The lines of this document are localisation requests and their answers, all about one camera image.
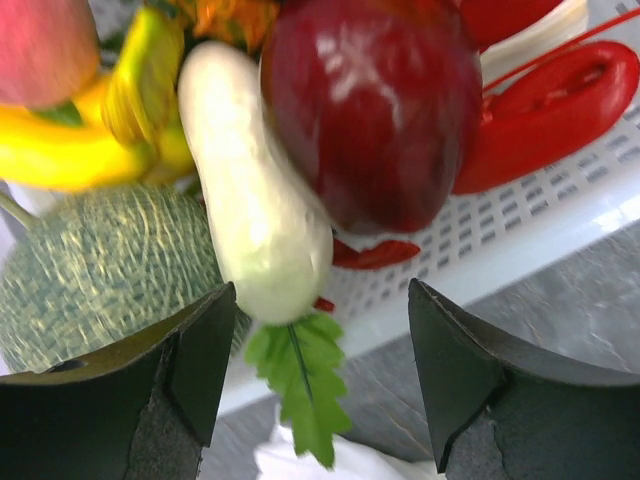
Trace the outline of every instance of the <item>apple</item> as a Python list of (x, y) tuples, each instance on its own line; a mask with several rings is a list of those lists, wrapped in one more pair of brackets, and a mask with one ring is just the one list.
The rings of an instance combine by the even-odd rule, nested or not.
[(338, 227), (415, 232), (475, 137), (479, 65), (451, 0), (288, 0), (263, 48), (265, 115)]
[(0, 0), (0, 32), (0, 104), (52, 107), (98, 72), (87, 0)]

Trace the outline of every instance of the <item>white radish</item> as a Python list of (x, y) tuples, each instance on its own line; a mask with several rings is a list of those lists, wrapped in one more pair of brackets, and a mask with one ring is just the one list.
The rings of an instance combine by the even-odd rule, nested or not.
[(295, 321), (322, 293), (333, 236), (264, 120), (257, 65), (233, 47), (202, 43), (182, 68), (178, 100), (223, 279), (254, 320)]

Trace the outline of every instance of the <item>banana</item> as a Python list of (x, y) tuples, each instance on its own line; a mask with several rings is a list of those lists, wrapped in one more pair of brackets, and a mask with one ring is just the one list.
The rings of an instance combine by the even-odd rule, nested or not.
[(102, 121), (102, 101), (112, 77), (111, 72), (100, 73), (92, 83), (73, 96), (73, 104), (85, 125), (105, 128)]
[(64, 192), (136, 181), (153, 163), (146, 143), (123, 146), (104, 128), (68, 127), (0, 108), (0, 177)]
[(170, 120), (167, 126), (158, 133), (155, 142), (155, 146), (158, 149), (158, 157), (160, 158), (157, 167), (164, 167), (165, 170), (170, 172), (165, 182), (173, 182), (177, 178), (196, 171), (196, 164), (193, 161), (187, 139), (182, 130), (177, 102), (172, 107), (172, 110), (171, 116), (176, 116), (177, 120)]
[(156, 139), (177, 103), (183, 51), (177, 21), (153, 7), (136, 12), (102, 102), (102, 120), (119, 142)]

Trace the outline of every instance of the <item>fake fruit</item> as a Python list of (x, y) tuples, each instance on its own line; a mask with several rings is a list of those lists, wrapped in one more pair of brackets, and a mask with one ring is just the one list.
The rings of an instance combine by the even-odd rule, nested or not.
[(333, 239), (333, 265), (351, 270), (379, 270), (411, 260), (419, 253), (420, 247), (400, 240), (385, 240), (359, 252)]
[[(105, 347), (223, 284), (204, 210), (170, 187), (70, 195), (26, 226), (0, 282), (0, 350), (14, 373)], [(232, 352), (250, 325), (238, 312)]]
[(258, 67), (207, 41), (178, 81), (222, 278), (256, 321), (287, 324), (309, 312), (329, 276), (331, 225), (262, 117)]
[(176, 20), (152, 7), (136, 12), (102, 100), (102, 120), (120, 143), (153, 143), (166, 125), (183, 51)]
[(449, 0), (289, 0), (263, 49), (270, 122), (356, 233), (433, 220), (474, 140), (481, 87)]
[(2, 0), (0, 32), (0, 104), (51, 107), (98, 71), (98, 33), (87, 0)]
[(72, 97), (82, 126), (42, 119), (22, 107), (0, 106), (0, 178), (64, 192), (131, 183), (174, 181), (194, 171), (174, 101), (155, 145), (120, 144), (105, 127), (101, 104), (111, 74)]

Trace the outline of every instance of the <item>netted melon rind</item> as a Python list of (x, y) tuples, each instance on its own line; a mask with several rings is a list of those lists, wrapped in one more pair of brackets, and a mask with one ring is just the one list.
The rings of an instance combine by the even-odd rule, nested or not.
[[(42, 372), (163, 320), (222, 284), (204, 209), (169, 187), (66, 197), (22, 239), (0, 283), (0, 350)], [(251, 321), (239, 314), (232, 354)]]

